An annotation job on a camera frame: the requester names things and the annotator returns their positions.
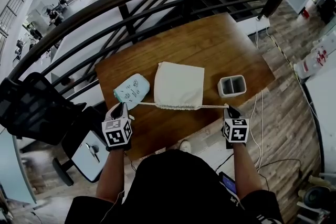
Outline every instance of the wooden floor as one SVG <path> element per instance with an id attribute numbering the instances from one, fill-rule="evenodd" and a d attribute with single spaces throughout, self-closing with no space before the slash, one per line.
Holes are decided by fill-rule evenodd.
<path id="1" fill-rule="evenodd" d="M 317 16 L 314 6 L 308 9 L 310 18 L 305 19 L 297 15 L 291 7 L 283 2 L 271 17 L 269 34 L 274 37 L 279 46 L 292 62 L 302 59 L 312 48 L 312 42 L 319 37 L 324 24 Z M 283 158 L 298 158 L 302 161 L 302 170 L 306 175 L 310 170 L 315 173 L 320 167 L 319 144 L 313 117 L 301 89 L 283 55 L 274 45 L 266 33 L 259 34 L 259 52 L 271 68 L 276 80 L 263 90 L 257 98 L 257 105 L 252 119 L 252 132 L 255 140 L 261 142 L 261 107 L 263 107 L 263 159 L 267 164 Z M 250 115 L 255 98 L 251 98 L 240 108 Z M 219 132 L 221 120 L 217 120 L 208 127 L 191 135 L 188 139 L 192 143 L 193 154 L 207 160 L 215 168 L 231 152 L 223 149 L 223 138 Z M 249 138 L 247 148 L 256 161 L 259 149 Z M 42 143 L 35 143 L 30 152 L 23 154 L 28 178 L 35 188 L 38 205 L 35 213 L 43 224 L 64 223 L 71 205 L 71 201 L 78 195 L 94 195 L 97 184 L 88 183 L 74 168 L 70 175 L 75 185 L 67 187 L 56 175 L 51 165 L 54 156 L 65 160 L 59 147 L 51 147 Z M 296 214 L 298 200 L 296 188 L 300 184 L 298 179 L 299 163 L 285 161 L 269 165 L 260 170 L 268 180 L 271 191 L 277 195 L 282 217 L 285 222 L 290 221 Z M 220 170 L 233 177 L 233 159 L 231 158 Z M 125 190 L 134 178 L 135 172 L 129 162 L 125 166 Z M 14 223 L 40 223 L 30 212 L 34 209 L 30 205 L 12 203 L 15 218 Z"/>

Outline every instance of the black glove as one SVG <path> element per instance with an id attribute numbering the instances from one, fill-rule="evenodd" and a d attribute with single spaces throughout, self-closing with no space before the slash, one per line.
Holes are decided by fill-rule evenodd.
<path id="1" fill-rule="evenodd" d="M 111 108 L 102 123 L 102 131 L 106 140 L 106 150 L 131 148 L 131 120 L 129 119 L 126 103 L 119 103 Z"/>

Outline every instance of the white cable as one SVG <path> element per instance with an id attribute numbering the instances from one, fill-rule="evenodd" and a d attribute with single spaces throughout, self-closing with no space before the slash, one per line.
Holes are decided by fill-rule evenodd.
<path id="1" fill-rule="evenodd" d="M 258 41 L 259 41 L 259 33 L 258 33 L 258 19 L 256 18 L 256 46 L 257 46 L 257 50 L 258 48 Z"/>
<path id="2" fill-rule="evenodd" d="M 122 192 L 118 193 L 117 200 L 115 201 L 115 204 L 116 204 L 116 203 L 118 202 L 118 200 L 119 200 L 119 195 L 122 194 L 122 193 L 124 193 L 124 192 L 125 192 L 125 190 L 123 190 Z M 107 214 L 112 210 L 112 208 L 113 208 L 113 206 L 115 206 L 115 204 L 113 204 L 112 207 L 106 212 L 105 216 L 103 217 L 103 219 L 102 219 L 99 223 L 102 223 L 102 222 L 103 222 L 103 220 L 105 219 L 105 217 L 107 216 Z"/>
<path id="3" fill-rule="evenodd" d="M 252 116 L 253 116 L 254 110 L 256 109 L 257 97 L 258 97 L 258 94 L 256 94 L 256 98 L 254 100 L 254 107 L 253 107 L 252 114 L 251 114 L 251 117 L 250 117 L 250 133 L 251 133 L 251 136 L 252 136 L 252 139 L 253 139 L 254 143 L 256 143 L 256 145 L 259 148 L 259 158 L 258 158 L 258 161 L 257 161 L 256 165 L 258 165 L 258 163 L 260 161 L 260 158 L 261 158 L 261 148 L 260 148 L 259 144 L 257 143 L 257 141 L 254 139 L 254 136 L 253 136 L 253 133 L 252 133 L 252 124 L 251 124 L 251 122 L 252 122 Z"/>
<path id="4" fill-rule="evenodd" d="M 256 19 L 256 47 L 257 47 L 257 50 L 259 50 L 259 48 L 258 48 L 258 41 L 259 41 L 259 32 L 258 32 L 258 20 Z M 254 110 L 255 110 L 255 108 L 256 108 L 256 102 L 257 102 L 257 95 L 258 94 L 256 94 L 256 100 L 255 100 L 255 103 L 254 103 L 254 108 L 253 108 L 253 111 L 252 111 L 252 114 L 251 114 L 251 118 L 250 118 L 250 132 L 251 132 L 251 136 L 252 136 L 252 139 L 253 139 L 253 141 L 256 143 L 256 145 L 258 146 L 258 148 L 259 148 L 259 150 L 260 150 L 260 155 L 259 155 L 259 158 L 258 158 L 258 161 L 257 161 L 257 163 L 256 163 L 256 165 L 258 165 L 258 163 L 259 163 L 259 161 L 260 161 L 260 163 L 259 163 L 259 168 L 261 167 L 261 161 L 263 160 L 262 158 L 262 152 L 263 152 L 263 136 L 264 136 L 264 131 L 263 131 L 263 117 L 262 117 L 262 109 L 263 109 L 263 93 L 262 93 L 263 91 L 261 90 L 261 148 L 260 148 L 260 146 L 259 146 L 259 144 L 256 142 L 256 140 L 254 139 L 254 137 L 253 137 L 253 134 L 252 134 L 252 129 L 251 129 L 251 125 L 252 125 L 252 116 L 253 116 L 253 113 L 254 113 Z"/>
<path id="5" fill-rule="evenodd" d="M 264 149 L 264 142 L 263 142 L 263 139 L 264 139 L 264 121 L 263 121 L 263 116 L 262 116 L 262 111 L 263 111 L 263 91 L 261 90 L 261 158 L 260 158 L 260 163 L 259 163 L 259 169 L 261 168 L 261 162 L 263 161 L 263 149 Z"/>

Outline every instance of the hand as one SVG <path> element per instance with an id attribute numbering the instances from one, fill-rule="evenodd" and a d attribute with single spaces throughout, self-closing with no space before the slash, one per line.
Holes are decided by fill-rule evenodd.
<path id="1" fill-rule="evenodd" d="M 131 148 L 131 120 L 129 119 L 126 103 L 119 103 L 111 108 L 105 121 L 102 123 L 102 131 L 106 140 L 106 150 Z"/>
<path id="2" fill-rule="evenodd" d="M 224 109 L 222 134 L 229 143 L 246 143 L 249 131 L 249 119 L 230 106 Z"/>

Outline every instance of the staircase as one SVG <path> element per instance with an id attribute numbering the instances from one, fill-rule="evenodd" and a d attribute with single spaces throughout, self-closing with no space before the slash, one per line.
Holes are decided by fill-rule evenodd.
<path id="1" fill-rule="evenodd" d="M 209 7 L 219 6 L 225 3 L 231 2 L 241 2 L 242 0 L 193 0 L 191 3 L 191 11 L 196 12 L 199 10 L 204 10 Z M 168 12 L 165 16 L 162 17 L 157 23 L 156 26 L 159 27 L 157 31 L 151 32 L 150 35 L 144 35 L 139 40 L 145 40 L 151 36 L 155 36 L 158 33 L 167 31 L 172 29 L 176 26 L 182 25 L 185 23 L 184 19 L 181 17 L 182 7 L 175 7 L 170 12 Z M 198 13 L 195 15 L 190 16 L 190 21 L 195 21 L 204 17 L 212 16 L 218 13 L 229 13 L 231 14 L 232 18 L 236 22 L 241 22 L 242 20 L 246 20 L 249 18 L 257 17 L 259 15 L 258 12 L 254 10 L 248 3 L 237 3 L 232 4 L 226 7 L 218 7 L 216 9 L 212 9 L 209 11 L 204 11 L 202 13 Z"/>

